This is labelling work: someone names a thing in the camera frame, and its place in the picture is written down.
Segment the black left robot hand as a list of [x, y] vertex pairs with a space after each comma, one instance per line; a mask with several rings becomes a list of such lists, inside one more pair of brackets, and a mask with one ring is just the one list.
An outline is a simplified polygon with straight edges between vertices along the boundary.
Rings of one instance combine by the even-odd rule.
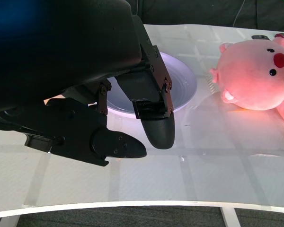
[[172, 81], [125, 0], [0, 0], [0, 130], [27, 147], [98, 166], [142, 158], [136, 138], [107, 128], [115, 78], [157, 149], [175, 140]]

